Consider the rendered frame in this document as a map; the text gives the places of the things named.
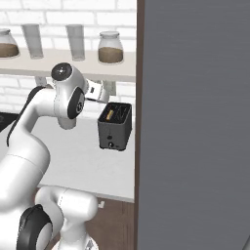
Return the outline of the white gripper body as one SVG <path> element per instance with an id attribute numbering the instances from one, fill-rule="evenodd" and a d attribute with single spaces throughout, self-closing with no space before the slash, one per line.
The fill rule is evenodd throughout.
<path id="1" fill-rule="evenodd" d="M 109 102 L 109 92 L 104 88 L 104 83 L 101 83 L 100 86 L 101 89 L 98 97 L 98 102 L 107 104 Z"/>

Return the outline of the dark grey toaster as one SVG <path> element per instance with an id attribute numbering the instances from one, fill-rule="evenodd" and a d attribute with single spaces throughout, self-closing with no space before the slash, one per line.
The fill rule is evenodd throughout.
<path id="1" fill-rule="evenodd" d="M 110 120 L 106 116 L 113 110 Z M 132 131 L 132 106 L 126 103 L 108 103 L 98 119 L 100 148 L 125 150 Z"/>

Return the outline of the glass jar with brown contents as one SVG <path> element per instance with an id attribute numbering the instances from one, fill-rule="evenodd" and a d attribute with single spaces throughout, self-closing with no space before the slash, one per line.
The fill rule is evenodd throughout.
<path id="1" fill-rule="evenodd" d="M 18 44 L 9 28 L 0 28 L 0 59 L 14 58 L 20 54 Z"/>
<path id="2" fill-rule="evenodd" d="M 101 63 L 121 63 L 124 59 L 123 47 L 118 31 L 102 31 L 98 48 Z"/>

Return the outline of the grey fridge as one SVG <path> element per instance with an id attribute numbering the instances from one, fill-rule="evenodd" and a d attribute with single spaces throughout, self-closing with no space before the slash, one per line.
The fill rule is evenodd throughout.
<path id="1" fill-rule="evenodd" d="M 138 250 L 250 236 L 250 0 L 143 0 Z"/>

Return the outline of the black hob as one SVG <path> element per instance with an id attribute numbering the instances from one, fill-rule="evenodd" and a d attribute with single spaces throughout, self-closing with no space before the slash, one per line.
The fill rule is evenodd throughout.
<path id="1" fill-rule="evenodd" d="M 0 111 L 0 133 L 6 128 L 11 130 L 18 117 L 19 115 L 17 113 Z"/>

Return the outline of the beige wall shelf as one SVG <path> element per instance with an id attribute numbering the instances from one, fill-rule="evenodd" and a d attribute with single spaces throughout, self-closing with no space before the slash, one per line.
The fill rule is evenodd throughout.
<path id="1" fill-rule="evenodd" d="M 98 61 L 97 51 L 86 51 L 85 60 L 75 62 L 68 50 L 46 49 L 42 59 L 33 60 L 27 49 L 20 49 L 16 58 L 0 59 L 0 74 L 50 77 L 58 63 L 71 63 L 91 80 L 136 82 L 136 54 L 124 54 L 124 61 L 105 64 Z"/>

